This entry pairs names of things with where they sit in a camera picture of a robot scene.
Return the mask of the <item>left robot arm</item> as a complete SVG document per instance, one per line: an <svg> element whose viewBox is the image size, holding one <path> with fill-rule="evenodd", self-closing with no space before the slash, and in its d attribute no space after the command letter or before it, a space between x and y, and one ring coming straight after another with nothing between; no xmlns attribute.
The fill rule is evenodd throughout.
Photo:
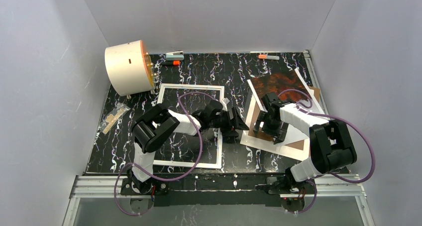
<svg viewBox="0 0 422 226"><path fill-rule="evenodd" d="M158 104L143 114L131 128L134 139L134 161L128 171L130 186L139 191L151 185L155 152L159 150L173 133L200 136L210 128L218 129L223 137L236 138L238 130L249 130L238 110L211 100L204 109L192 114L181 114Z"/></svg>

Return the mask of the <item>white picture frame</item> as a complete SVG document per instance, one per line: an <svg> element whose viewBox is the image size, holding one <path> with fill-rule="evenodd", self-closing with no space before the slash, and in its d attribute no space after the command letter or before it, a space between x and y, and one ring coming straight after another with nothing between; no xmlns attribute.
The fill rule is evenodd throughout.
<svg viewBox="0 0 422 226"><path fill-rule="evenodd" d="M188 85L188 84L168 84L162 83L160 85L160 91L158 96L157 103L162 103L164 100L164 94L167 89L183 89L183 90L191 90L189 92L190 95L192 94L201 94L205 95L205 91L217 91L219 92L219 102L223 102L224 99L224 86L212 86L212 85ZM190 118L185 107L182 105L181 100L178 100L179 106L183 110L183 114L181 113L174 113L171 116L176 116L177 120L181 120L179 126L176 127L177 133L183 133L192 135L193 133L197 133L201 136L201 133L198 128L198 124ZM222 164L222 133L219 130L218 133L215 134L217 139L217 150L216 150L216 163L200 163L199 160L201 159L201 154L198 155L197 159L194 162L182 162L182 161L165 161L165 160L154 160L154 165L160 166L168 166L168 167L192 167L192 168L207 168L207 169L220 169Z"/></svg>

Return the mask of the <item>red autumn photo print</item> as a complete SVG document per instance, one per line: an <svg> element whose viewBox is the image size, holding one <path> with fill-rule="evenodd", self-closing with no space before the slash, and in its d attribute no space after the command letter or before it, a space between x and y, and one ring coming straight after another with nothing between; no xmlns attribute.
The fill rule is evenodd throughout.
<svg viewBox="0 0 422 226"><path fill-rule="evenodd" d="M276 73L259 78L253 78L248 81L251 88L251 102L246 122L250 124L250 131L246 134L252 139L257 138L262 141L268 141L269 145L274 144L274 139L260 131L258 136L254 135L253 127L258 118L258 110L266 111L261 98L268 93L275 92L281 95L281 100L292 100L293 103L300 103L305 111L309 113L322 114L322 108L319 105L318 99L313 93L310 93L310 88L306 85L300 73L297 70L291 70L284 73ZM294 125L289 124L287 135L282 143L274 144L276 147L286 145L293 146L301 140L309 140L311 148L320 147L322 150L328 150L332 145L336 145L329 137L332 134L332 123L323 123L322 125L314 125L309 130L295 128Z"/></svg>

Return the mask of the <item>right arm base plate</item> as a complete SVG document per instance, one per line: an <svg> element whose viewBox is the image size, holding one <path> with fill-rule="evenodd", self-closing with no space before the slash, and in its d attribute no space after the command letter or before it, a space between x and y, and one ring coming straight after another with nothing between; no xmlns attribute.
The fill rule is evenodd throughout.
<svg viewBox="0 0 422 226"><path fill-rule="evenodd" d="M310 195L315 193L315 187L311 182L295 182L290 181L285 176L273 176L267 177L265 183L255 185L255 190L262 190L270 195L280 195L280 194L296 194L300 195Z"/></svg>

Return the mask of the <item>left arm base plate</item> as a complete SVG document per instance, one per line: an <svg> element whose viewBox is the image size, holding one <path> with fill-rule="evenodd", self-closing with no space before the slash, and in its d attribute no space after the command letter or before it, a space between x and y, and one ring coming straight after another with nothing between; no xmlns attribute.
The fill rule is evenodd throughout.
<svg viewBox="0 0 422 226"><path fill-rule="evenodd" d="M162 196L169 194L169 185L153 178L149 178L145 182L140 182L136 178L125 178L119 193L125 196Z"/></svg>

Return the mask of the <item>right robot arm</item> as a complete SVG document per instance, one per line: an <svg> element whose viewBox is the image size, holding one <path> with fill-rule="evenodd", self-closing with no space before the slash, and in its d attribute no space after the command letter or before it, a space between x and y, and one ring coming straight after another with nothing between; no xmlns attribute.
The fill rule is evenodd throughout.
<svg viewBox="0 0 422 226"><path fill-rule="evenodd" d="M263 132L274 139L284 141L287 123L299 129L310 140L310 156L285 170L282 177L269 183L265 190L289 190L300 188L306 180L329 173L357 161L357 154L345 122L326 120L300 111L293 101L279 99L275 92L265 94L262 102L266 111L261 111L253 132Z"/></svg>

